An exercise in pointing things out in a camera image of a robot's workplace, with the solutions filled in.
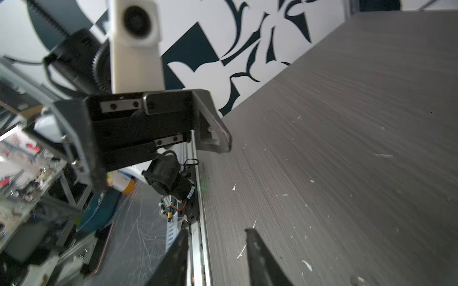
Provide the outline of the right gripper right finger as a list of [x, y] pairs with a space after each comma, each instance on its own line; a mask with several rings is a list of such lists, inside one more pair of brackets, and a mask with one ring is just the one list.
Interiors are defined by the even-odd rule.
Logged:
[[249, 279], [252, 286], [292, 286], [256, 229], [245, 229]]

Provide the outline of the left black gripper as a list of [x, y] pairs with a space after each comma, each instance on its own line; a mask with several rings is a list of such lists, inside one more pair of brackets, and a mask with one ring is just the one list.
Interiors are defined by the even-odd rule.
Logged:
[[188, 141], [229, 153], [232, 136], [209, 91], [88, 95], [52, 103], [66, 160], [93, 191], [107, 190], [107, 172], [152, 160], [156, 150]]

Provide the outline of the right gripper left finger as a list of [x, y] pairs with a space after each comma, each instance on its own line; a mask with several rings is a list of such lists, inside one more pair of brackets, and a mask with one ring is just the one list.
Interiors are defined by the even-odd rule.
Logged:
[[145, 286], [186, 285], [188, 231], [181, 230]]

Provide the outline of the teal plastic bin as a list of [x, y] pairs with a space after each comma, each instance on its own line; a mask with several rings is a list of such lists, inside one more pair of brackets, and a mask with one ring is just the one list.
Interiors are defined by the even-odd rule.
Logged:
[[102, 229], [115, 211], [122, 193], [109, 188], [105, 193], [95, 193], [84, 211], [76, 232], [93, 232]]

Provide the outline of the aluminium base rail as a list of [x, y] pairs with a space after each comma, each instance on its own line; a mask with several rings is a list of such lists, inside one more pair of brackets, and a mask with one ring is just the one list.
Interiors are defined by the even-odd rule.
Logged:
[[184, 164], [194, 182], [194, 205], [188, 208], [188, 256], [187, 281], [188, 286], [211, 286], [212, 277], [208, 250], [208, 237], [205, 225], [204, 207], [202, 204], [202, 189], [199, 174], [198, 153], [194, 132], [191, 141], [183, 149]]

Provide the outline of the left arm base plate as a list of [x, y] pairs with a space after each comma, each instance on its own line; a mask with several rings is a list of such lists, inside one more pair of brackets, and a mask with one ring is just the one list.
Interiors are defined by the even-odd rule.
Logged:
[[174, 151], [167, 150], [163, 154], [157, 154], [142, 175], [146, 182], [161, 195], [160, 214], [168, 220], [177, 214], [178, 227], [186, 229], [188, 208], [194, 205], [195, 191], [187, 165], [178, 161]]

